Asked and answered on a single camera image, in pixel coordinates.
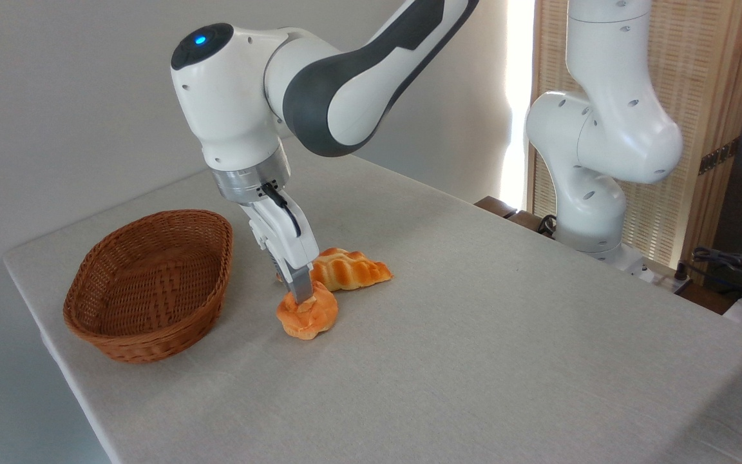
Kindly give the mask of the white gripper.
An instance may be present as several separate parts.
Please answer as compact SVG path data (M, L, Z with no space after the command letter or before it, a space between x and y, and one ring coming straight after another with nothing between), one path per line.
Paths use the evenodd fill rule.
M297 304L313 296L311 262L320 255L317 240L300 206L285 192L287 205L281 208L271 198L242 204L249 226L260 249L271 256L278 278Z

